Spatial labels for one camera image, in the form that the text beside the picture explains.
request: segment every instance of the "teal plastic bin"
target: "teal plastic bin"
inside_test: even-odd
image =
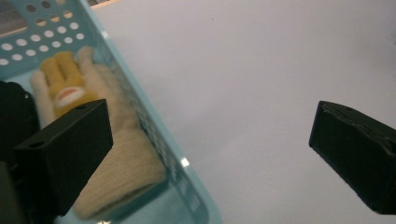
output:
[[[32,92],[30,75],[44,59],[61,50],[77,52],[84,46],[93,47],[94,60],[111,68],[167,169],[164,186],[142,195],[137,199],[140,202],[126,204],[107,223],[222,223],[219,209],[88,3],[85,0],[9,0],[9,3],[25,19],[26,27],[0,36],[0,80],[20,83]],[[70,210],[55,223],[97,222],[78,220]]]

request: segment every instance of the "beige glove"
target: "beige glove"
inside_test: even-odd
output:
[[[92,64],[88,47],[78,52],[78,65],[85,87],[107,100],[114,145],[80,193],[74,211],[82,219],[101,218],[164,181],[165,169],[110,69]],[[55,116],[47,105],[49,88],[43,74],[35,73],[31,83],[40,118],[48,124]]]

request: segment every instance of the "blue plastic basket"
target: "blue plastic basket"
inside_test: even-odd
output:
[[[142,127],[167,169],[164,188],[151,191],[116,211],[111,223],[209,224],[222,223],[219,210],[191,168],[171,134],[153,109],[109,35],[85,0],[10,0],[27,22],[27,28],[0,36],[0,80],[20,83],[32,92],[29,77],[40,63],[61,50],[94,48],[96,62],[108,65],[131,100]],[[81,221],[72,210],[55,223]]]

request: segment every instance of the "black object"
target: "black object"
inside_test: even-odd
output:
[[[0,223],[27,224],[27,216],[23,211],[7,164],[0,161]]]
[[[80,105],[14,148],[34,205],[64,216],[113,145],[106,100]]]
[[[32,95],[17,83],[0,81],[0,161],[15,170],[12,148],[38,131]]]
[[[396,131],[344,105],[319,102],[311,146],[373,211],[396,214]]]

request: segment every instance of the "white table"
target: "white table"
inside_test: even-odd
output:
[[[396,223],[308,146],[319,100],[396,127],[393,0],[119,0],[95,10],[224,223]]]

